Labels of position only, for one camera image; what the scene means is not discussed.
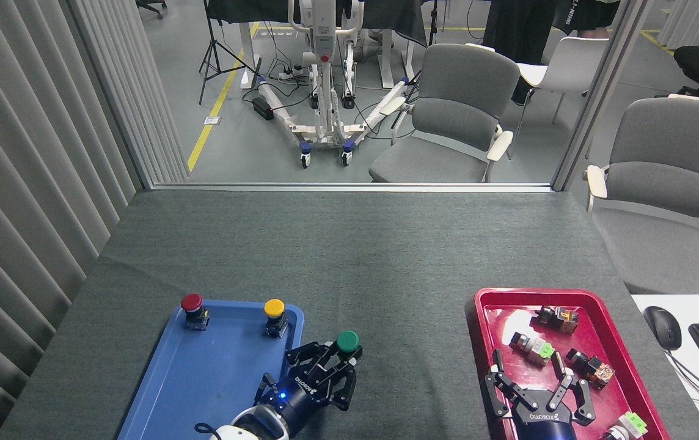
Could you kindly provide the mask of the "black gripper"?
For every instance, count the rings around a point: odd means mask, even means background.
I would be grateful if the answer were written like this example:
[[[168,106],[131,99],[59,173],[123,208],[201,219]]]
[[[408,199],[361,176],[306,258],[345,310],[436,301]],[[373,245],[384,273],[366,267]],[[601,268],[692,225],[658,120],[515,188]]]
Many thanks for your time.
[[[565,367],[560,353],[551,354],[556,378],[556,390],[547,401],[547,410],[538,412],[540,401],[534,388],[513,381],[504,370],[500,349],[492,352],[489,371],[483,378],[483,392],[490,404],[490,415],[497,420],[514,421],[518,439],[576,439],[570,412],[555,411],[562,403],[567,390],[572,390],[577,404],[573,419],[581,426],[588,426],[596,419],[588,381],[576,378],[571,368]]]
[[[357,382],[355,365],[362,357],[363,348],[344,353],[336,342],[311,342],[285,352],[287,376],[275,383],[273,376],[264,373],[257,391],[257,403],[273,412],[273,418],[283,431],[299,432],[306,423],[328,404],[346,411],[351,403]],[[305,367],[310,376],[318,369],[318,392],[299,378],[298,368]]]

